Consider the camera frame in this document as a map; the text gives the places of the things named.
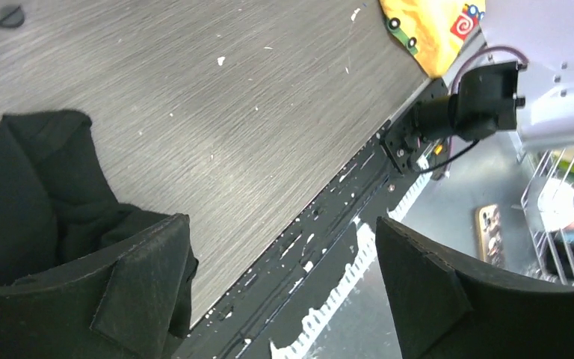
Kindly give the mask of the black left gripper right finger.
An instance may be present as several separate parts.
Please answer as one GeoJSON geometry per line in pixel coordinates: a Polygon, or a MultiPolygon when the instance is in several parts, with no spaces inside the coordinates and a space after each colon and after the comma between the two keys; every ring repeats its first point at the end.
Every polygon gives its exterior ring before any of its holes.
{"type": "Polygon", "coordinates": [[[376,249],[404,358],[574,358],[574,287],[497,268],[380,217],[376,249]]]}

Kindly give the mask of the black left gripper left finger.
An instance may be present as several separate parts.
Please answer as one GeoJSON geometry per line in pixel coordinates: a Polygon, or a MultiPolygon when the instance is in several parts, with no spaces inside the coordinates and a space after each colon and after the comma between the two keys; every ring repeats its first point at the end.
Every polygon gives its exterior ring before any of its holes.
{"type": "Polygon", "coordinates": [[[176,214],[0,286],[0,358],[165,358],[191,321],[191,243],[176,214]]]}

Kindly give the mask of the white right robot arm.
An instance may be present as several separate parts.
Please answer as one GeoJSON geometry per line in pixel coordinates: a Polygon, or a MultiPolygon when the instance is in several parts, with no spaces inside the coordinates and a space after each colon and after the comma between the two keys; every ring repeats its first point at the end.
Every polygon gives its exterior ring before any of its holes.
{"type": "Polygon", "coordinates": [[[442,80],[465,42],[482,33],[447,94],[419,100],[382,145],[402,175],[415,173],[425,144],[470,146],[516,132],[526,150],[574,145],[574,1],[382,1],[389,33],[432,79],[442,80]],[[491,52],[491,64],[475,58],[491,52]]]}

